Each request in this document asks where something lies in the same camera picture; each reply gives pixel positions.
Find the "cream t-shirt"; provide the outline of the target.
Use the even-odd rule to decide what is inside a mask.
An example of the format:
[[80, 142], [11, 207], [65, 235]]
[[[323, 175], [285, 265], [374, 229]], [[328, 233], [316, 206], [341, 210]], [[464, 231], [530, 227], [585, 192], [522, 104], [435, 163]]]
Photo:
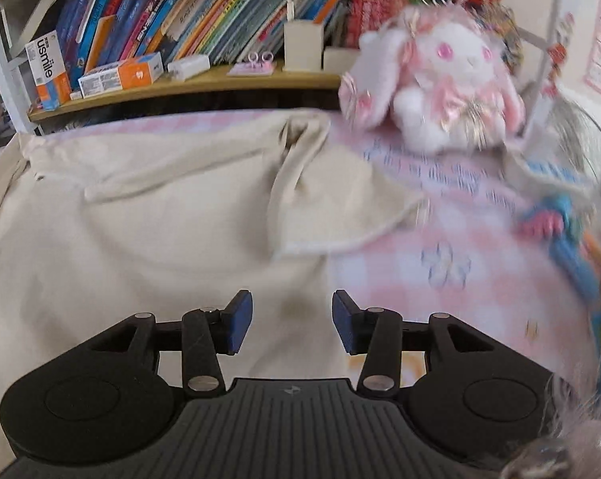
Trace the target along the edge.
[[[16, 137], [0, 154], [0, 398], [136, 313], [177, 319], [246, 289], [227, 377], [343, 374], [326, 258], [428, 212], [418, 190], [276, 111], [210, 133]], [[0, 429], [0, 470], [11, 459]]]

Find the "pink checkered desk mat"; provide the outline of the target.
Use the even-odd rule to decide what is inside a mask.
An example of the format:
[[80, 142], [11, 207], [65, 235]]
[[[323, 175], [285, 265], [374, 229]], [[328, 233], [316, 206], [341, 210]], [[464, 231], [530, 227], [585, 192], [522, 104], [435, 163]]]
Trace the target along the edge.
[[[148, 117], [36, 137], [210, 133], [276, 111]], [[415, 154], [394, 128], [353, 134], [340, 115], [323, 114], [332, 143], [418, 190], [428, 202], [426, 218], [416, 225], [398, 226], [326, 258], [329, 306], [340, 289], [362, 307], [387, 308], [407, 320], [442, 311], [571, 384], [592, 388], [599, 360], [589, 309], [545, 243], [517, 232], [518, 218], [538, 202], [529, 185], [513, 184], [500, 157]]]

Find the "blue pink toy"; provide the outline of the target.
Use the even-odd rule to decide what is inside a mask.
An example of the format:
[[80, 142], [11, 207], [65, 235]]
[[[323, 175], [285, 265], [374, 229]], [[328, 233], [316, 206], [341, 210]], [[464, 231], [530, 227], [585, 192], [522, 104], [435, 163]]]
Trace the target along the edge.
[[583, 221], [568, 195], [552, 195], [535, 203], [518, 218], [517, 232], [545, 243], [549, 257], [586, 305], [599, 301], [600, 279], [585, 254]]

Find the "pink white bunny plush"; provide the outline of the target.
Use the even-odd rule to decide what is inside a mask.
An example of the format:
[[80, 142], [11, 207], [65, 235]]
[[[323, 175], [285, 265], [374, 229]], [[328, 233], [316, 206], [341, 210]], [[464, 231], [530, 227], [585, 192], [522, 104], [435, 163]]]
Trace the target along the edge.
[[391, 120], [418, 154], [503, 145], [526, 117], [502, 41], [455, 3], [406, 6], [359, 39], [340, 78], [340, 111], [357, 131]]

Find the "wooden lower shelf board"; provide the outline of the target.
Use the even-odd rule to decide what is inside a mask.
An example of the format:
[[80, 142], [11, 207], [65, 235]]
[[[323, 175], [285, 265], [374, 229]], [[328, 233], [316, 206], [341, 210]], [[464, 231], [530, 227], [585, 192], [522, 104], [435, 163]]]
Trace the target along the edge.
[[276, 68], [271, 76], [229, 76], [228, 65], [212, 67], [186, 81], [179, 81], [163, 75], [151, 85], [122, 91], [112, 91], [86, 99], [69, 101], [51, 111], [31, 109], [28, 117], [31, 122], [42, 122], [54, 117], [77, 113], [125, 102], [142, 101], [153, 97], [183, 95], [192, 93], [212, 93], [224, 91], [253, 90], [337, 90], [340, 76], [333, 73], [291, 73]]

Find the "white charger adapter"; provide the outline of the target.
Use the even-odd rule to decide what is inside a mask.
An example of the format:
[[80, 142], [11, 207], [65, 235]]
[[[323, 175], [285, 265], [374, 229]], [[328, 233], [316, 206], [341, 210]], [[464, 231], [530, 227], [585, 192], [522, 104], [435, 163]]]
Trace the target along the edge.
[[186, 81], [210, 70], [209, 57], [206, 54], [192, 54], [172, 61], [167, 65], [171, 78]]

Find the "flat orange white usmile box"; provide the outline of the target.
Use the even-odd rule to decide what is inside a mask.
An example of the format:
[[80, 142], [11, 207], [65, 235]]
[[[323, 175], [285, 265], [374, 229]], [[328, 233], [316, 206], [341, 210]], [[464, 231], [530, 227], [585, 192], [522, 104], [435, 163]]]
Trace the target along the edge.
[[159, 52], [125, 59], [125, 61], [95, 67], [78, 79], [81, 95], [88, 97], [144, 88], [152, 85], [164, 73]]

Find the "cream pen holder box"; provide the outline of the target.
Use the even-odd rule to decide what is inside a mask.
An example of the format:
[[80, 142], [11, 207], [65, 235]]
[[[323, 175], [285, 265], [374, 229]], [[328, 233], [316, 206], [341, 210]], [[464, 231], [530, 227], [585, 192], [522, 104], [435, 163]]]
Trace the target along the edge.
[[323, 26], [294, 20], [284, 25], [284, 71], [320, 73], [323, 57]]

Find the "row of leaning books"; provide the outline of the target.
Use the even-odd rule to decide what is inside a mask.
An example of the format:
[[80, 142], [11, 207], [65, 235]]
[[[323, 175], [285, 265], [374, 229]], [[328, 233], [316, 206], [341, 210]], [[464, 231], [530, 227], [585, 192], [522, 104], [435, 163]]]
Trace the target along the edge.
[[95, 67], [159, 52], [164, 68], [192, 54], [210, 67], [284, 47], [284, 25], [328, 23], [343, 0], [67, 0], [56, 32], [71, 89]]

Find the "upright usmile box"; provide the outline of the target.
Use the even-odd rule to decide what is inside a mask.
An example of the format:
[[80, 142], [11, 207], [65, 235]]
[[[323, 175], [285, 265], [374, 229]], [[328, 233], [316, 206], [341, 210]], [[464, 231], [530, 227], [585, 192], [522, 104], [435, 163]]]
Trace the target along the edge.
[[43, 110], [54, 111], [69, 102], [71, 84], [55, 30], [25, 46], [35, 87]]

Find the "white shelf post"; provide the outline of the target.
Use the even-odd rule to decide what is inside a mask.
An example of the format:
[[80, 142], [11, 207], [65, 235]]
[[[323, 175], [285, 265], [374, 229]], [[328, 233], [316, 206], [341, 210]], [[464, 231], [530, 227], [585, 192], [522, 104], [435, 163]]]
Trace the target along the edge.
[[28, 99], [21, 84], [13, 77], [12, 68], [0, 34], [0, 96], [16, 132], [34, 134], [36, 126], [28, 119]]

